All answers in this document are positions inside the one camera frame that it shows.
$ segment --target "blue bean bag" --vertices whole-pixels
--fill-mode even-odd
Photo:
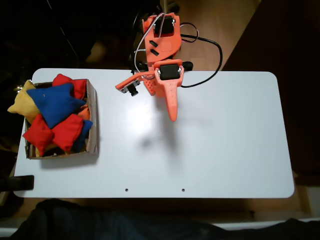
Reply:
[[[85,140],[88,137],[89,130],[92,127],[92,121],[89,120],[83,120],[83,128],[78,136],[78,138],[74,141],[73,146],[72,146],[72,151],[75,153],[79,153],[83,146],[85,145]]]
[[[72,83],[48,88],[37,88],[26,91],[43,115],[48,127],[52,129],[86,102],[71,96],[74,90]]]

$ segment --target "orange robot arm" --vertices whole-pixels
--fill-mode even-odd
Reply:
[[[156,16],[150,16],[146,22],[142,21],[144,32],[151,24],[153,25],[144,38],[149,71],[138,72],[115,87],[122,93],[129,91],[132,96],[135,96],[138,93],[136,86],[143,81],[152,96],[165,98],[169,117],[172,121],[176,121],[177,87],[182,85],[184,67],[181,59],[168,58],[173,58],[181,47],[180,18],[174,13],[165,14],[160,37],[159,29],[162,20],[159,18],[154,22],[155,18]]]

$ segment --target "table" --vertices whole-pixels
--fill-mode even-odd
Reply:
[[[277,78],[270,72],[219,72],[178,94],[178,117],[163,98],[137,87],[115,89],[129,70],[41,68],[34,83],[57,74],[89,79],[97,91],[99,156],[26,159],[15,176],[34,175],[25,198],[287,198],[294,192]],[[186,72],[183,84],[210,71]]]

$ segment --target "star-shaped bean bag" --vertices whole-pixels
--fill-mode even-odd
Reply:
[[[66,120],[52,129],[54,133],[52,142],[65,152],[70,151],[81,134],[83,126],[83,119],[76,114],[71,114]]]
[[[52,82],[52,86],[60,86],[62,84],[71,83],[74,86],[74,94],[73,96],[76,99],[83,99],[86,94],[87,80],[86,79],[76,79],[72,80],[70,77],[62,75],[59,73]]]
[[[52,129],[86,104],[85,101],[70,96],[73,89],[74,85],[67,83],[60,86],[31,89],[26,92],[40,110],[48,127]]]
[[[78,113],[78,116],[84,120],[90,120],[90,111],[89,111],[88,104],[81,107],[80,112]]]
[[[23,115],[26,120],[32,124],[36,116],[40,113],[35,102],[27,94],[27,90],[35,89],[31,81],[26,81],[23,88],[16,95],[14,104],[8,108],[8,112],[12,114]]]
[[[92,125],[93,125],[92,121],[83,120],[82,131],[72,146],[72,150],[75,153],[79,153],[81,151],[81,149],[83,148],[83,146],[85,145],[85,140],[88,137],[89,130],[92,127]]]
[[[38,114],[31,127],[23,134],[23,137],[39,150],[40,156],[43,156],[46,147],[54,138],[54,133],[47,126],[43,116]]]

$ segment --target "cardboard box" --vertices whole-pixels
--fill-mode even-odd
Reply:
[[[52,82],[36,83],[34,84],[36,88],[49,88],[52,87]],[[93,122],[92,127],[89,130],[89,138],[85,141],[86,148],[85,151],[73,154],[61,154],[61,155],[52,155],[44,157],[36,157],[36,147],[30,142],[25,140],[25,154],[28,159],[60,159],[67,158],[69,156],[75,155],[97,155],[98,154],[98,101],[97,101],[97,92],[95,88],[91,85],[90,81],[86,80],[86,95],[88,108],[90,111],[90,121]],[[30,128],[30,123],[25,119],[25,132]]]

